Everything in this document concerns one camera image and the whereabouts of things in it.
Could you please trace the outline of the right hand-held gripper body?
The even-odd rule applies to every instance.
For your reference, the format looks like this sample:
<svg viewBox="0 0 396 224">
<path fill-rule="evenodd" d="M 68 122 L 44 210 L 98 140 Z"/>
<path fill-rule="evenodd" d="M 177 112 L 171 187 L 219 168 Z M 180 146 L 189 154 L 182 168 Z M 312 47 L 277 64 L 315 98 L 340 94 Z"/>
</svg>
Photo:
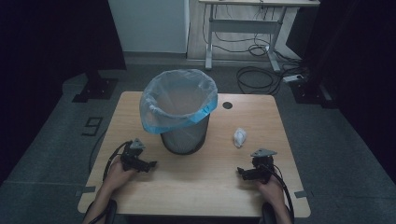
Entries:
<svg viewBox="0 0 396 224">
<path fill-rule="evenodd" d="M 273 150 L 259 148 L 251 154 L 253 169 L 251 169 L 251 174 L 258 177 L 257 180 L 265 184 L 275 172 L 274 158 L 276 152 Z"/>
</svg>

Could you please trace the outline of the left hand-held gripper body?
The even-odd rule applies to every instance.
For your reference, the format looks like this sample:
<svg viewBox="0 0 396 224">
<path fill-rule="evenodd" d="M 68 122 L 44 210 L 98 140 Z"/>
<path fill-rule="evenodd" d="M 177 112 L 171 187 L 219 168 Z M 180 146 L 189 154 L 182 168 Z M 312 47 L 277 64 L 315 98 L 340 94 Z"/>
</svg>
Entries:
<svg viewBox="0 0 396 224">
<path fill-rule="evenodd" d="M 144 148 L 143 143 L 138 138 L 126 144 L 120 156 L 124 171 L 135 169 L 138 172 L 146 172 L 148 170 L 148 164 L 139 159 L 139 155 L 143 152 Z"/>
</svg>

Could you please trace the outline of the person's left hand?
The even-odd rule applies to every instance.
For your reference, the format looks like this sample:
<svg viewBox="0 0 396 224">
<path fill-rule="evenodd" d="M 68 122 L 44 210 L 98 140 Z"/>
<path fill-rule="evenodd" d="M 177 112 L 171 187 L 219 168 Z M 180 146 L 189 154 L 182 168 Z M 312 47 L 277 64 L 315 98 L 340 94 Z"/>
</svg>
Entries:
<svg viewBox="0 0 396 224">
<path fill-rule="evenodd" d="M 124 171 L 120 158 L 117 157 L 110 165 L 103 186 L 113 191 L 126 184 L 135 174 L 136 170 Z"/>
</svg>

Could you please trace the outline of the person's right hand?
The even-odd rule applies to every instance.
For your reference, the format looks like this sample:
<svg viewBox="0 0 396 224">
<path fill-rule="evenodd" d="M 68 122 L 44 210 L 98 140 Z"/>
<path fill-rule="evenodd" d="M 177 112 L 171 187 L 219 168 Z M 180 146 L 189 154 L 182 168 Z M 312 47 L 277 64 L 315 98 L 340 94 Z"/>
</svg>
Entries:
<svg viewBox="0 0 396 224">
<path fill-rule="evenodd" d="M 271 176 L 265 184 L 261 181 L 256 181 L 255 184 L 267 203 L 273 207 L 285 204 L 283 188 L 275 177 Z"/>
</svg>

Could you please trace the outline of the crumpled white paper ball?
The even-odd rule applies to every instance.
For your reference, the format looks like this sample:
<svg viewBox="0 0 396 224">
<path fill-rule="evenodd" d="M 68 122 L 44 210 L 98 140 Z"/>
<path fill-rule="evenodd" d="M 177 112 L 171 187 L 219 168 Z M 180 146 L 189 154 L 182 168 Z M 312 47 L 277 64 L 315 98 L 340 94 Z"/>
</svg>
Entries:
<svg viewBox="0 0 396 224">
<path fill-rule="evenodd" d="M 241 147 L 247 139 L 247 132 L 242 128 L 237 128 L 233 134 L 233 143 L 236 147 Z"/>
</svg>

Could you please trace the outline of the black mesh trash bin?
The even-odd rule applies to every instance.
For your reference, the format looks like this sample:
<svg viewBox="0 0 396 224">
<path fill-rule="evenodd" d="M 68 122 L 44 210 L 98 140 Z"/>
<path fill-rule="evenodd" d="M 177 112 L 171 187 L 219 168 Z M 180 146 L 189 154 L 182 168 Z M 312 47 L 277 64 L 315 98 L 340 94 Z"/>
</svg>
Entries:
<svg viewBox="0 0 396 224">
<path fill-rule="evenodd" d="M 177 155 L 190 155 L 197 152 L 204 144 L 210 116 L 198 123 L 171 132 L 162 133 L 163 145 Z"/>
</svg>

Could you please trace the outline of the blue plastic bin bag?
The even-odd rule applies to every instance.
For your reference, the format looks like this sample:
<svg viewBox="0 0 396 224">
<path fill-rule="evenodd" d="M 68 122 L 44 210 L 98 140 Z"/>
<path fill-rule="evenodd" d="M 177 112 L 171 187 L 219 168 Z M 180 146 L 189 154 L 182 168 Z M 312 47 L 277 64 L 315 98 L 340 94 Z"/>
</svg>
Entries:
<svg viewBox="0 0 396 224">
<path fill-rule="evenodd" d="M 139 103 L 141 123 L 160 134 L 195 125 L 218 105 L 212 77 L 198 69 L 164 71 L 144 89 Z"/>
</svg>

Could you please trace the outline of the black stand base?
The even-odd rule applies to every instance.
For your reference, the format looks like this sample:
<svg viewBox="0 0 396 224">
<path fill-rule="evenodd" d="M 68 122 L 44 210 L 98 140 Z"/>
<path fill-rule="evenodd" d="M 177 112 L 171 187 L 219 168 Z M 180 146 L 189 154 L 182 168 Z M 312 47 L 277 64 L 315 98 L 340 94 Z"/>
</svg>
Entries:
<svg viewBox="0 0 396 224">
<path fill-rule="evenodd" d="M 298 80 L 289 83 L 297 104 L 321 105 L 323 108 L 335 109 L 337 103 L 329 90 L 323 85 L 314 85 L 312 81 Z"/>
<path fill-rule="evenodd" d="M 97 70 L 85 73 L 87 83 L 81 93 L 76 94 L 73 103 L 87 103 L 90 99 L 109 100 L 118 84 L 117 78 L 103 78 Z"/>
</svg>

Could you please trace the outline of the white power strip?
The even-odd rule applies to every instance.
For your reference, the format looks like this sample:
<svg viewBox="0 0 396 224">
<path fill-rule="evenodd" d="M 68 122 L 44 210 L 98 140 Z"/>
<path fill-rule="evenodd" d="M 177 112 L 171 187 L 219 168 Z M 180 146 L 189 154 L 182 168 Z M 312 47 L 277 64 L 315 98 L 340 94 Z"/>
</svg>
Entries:
<svg viewBox="0 0 396 224">
<path fill-rule="evenodd" d="M 283 77 L 282 80 L 285 83 L 289 83 L 289 82 L 294 82 L 294 81 L 303 81 L 304 77 L 302 75 L 298 74 L 298 75 Z"/>
</svg>

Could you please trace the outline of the dark curtain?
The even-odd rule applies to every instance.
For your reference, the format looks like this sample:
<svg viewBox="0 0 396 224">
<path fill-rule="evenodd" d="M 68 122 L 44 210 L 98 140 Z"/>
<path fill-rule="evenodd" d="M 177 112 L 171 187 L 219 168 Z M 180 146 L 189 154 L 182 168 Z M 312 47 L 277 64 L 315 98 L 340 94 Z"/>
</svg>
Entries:
<svg viewBox="0 0 396 224">
<path fill-rule="evenodd" d="M 67 79 L 125 68 L 109 0 L 0 0 L 0 185 Z"/>
<path fill-rule="evenodd" d="M 287 46 L 396 184 L 396 0 L 319 2 L 297 10 Z"/>
</svg>

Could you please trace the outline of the white cabinet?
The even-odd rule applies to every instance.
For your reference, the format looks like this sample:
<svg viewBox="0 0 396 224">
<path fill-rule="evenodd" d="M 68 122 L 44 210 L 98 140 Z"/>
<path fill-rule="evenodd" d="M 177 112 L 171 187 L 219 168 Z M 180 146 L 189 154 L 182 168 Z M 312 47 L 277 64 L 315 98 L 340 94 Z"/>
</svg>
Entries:
<svg viewBox="0 0 396 224">
<path fill-rule="evenodd" d="M 108 0 L 124 52 L 188 50 L 189 0 Z"/>
</svg>

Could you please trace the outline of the white metal-frame desk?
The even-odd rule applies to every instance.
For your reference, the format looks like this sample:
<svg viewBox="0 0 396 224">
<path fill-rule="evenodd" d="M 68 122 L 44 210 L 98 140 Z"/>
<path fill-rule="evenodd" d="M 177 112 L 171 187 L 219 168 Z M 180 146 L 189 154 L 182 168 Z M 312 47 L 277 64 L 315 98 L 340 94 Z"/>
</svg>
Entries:
<svg viewBox="0 0 396 224">
<path fill-rule="evenodd" d="M 267 47 L 267 57 L 276 73 L 280 72 L 280 67 L 276 60 L 275 46 L 280 34 L 280 30 L 289 7 L 318 7 L 319 0 L 199 0 L 200 3 L 210 6 L 208 19 L 208 37 L 205 49 L 205 69 L 212 69 L 213 45 L 212 35 L 219 33 L 238 34 L 265 34 L 271 35 L 272 39 Z M 256 7 L 280 7 L 280 15 L 276 21 L 245 21 L 245 20 L 225 20 L 215 19 L 215 6 L 235 5 L 235 6 L 256 6 Z"/>
</svg>

